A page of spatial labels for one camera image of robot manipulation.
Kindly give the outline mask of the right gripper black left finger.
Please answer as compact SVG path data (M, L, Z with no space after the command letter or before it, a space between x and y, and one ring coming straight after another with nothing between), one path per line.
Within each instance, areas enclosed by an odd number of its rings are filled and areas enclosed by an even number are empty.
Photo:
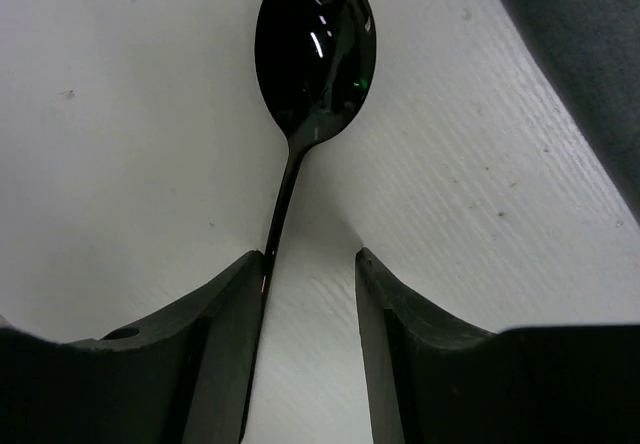
M100 339L1 331L5 443L236 443L258 337L264 257Z

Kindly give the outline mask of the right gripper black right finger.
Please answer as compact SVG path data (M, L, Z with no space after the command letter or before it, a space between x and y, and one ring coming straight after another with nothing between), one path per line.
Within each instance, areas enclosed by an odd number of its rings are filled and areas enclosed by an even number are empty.
M635 443L639 329L492 333L355 258L360 341L377 443Z

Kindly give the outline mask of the grey striped cloth placemat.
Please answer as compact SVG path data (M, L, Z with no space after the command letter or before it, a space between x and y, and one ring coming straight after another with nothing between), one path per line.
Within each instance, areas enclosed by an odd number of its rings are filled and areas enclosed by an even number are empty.
M639 0L500 1L637 215Z

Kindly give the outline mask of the dark metal spoon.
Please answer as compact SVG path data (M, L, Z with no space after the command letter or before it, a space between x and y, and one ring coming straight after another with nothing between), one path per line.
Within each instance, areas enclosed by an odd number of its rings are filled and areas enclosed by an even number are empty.
M304 157L346 129L361 110L374 76L376 46L368 0L262 0L256 76L288 147L264 251L263 302Z

